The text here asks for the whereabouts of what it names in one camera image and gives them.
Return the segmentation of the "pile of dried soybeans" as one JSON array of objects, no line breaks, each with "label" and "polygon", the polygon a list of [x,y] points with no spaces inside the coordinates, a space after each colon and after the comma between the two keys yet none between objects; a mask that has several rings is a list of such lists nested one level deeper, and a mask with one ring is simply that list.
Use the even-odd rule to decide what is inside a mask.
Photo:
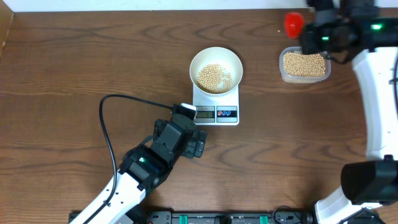
[{"label": "pile of dried soybeans", "polygon": [[283,56],[283,66],[289,75],[299,77],[321,77],[326,71],[325,59],[320,54],[287,52]]}]

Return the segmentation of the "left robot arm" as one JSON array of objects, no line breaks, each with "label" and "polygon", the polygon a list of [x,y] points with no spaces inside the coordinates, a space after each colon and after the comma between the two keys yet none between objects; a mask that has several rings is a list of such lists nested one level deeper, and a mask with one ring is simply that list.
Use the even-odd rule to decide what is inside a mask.
[{"label": "left robot arm", "polygon": [[197,129],[193,116],[158,119],[153,135],[125,154],[116,176],[72,224],[116,223],[167,179],[181,156],[201,157],[205,141],[206,132]]}]

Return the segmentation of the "red plastic measuring scoop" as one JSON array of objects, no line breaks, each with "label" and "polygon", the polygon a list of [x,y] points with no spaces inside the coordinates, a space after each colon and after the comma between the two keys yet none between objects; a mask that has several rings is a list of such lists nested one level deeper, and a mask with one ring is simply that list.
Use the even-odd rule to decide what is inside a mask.
[{"label": "red plastic measuring scoop", "polygon": [[302,33],[304,25],[304,17],[298,12],[288,12],[284,17],[284,30],[290,39],[297,39]]}]

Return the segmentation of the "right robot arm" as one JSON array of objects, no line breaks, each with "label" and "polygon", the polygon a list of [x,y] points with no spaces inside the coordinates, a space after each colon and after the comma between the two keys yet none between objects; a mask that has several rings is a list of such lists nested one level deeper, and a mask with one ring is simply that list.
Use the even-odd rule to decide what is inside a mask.
[{"label": "right robot arm", "polygon": [[397,202],[397,19],[374,1],[309,1],[312,23],[298,37],[304,54],[346,52],[358,79],[367,127],[366,160],[346,164],[341,185],[304,223],[379,223],[375,208]]}]

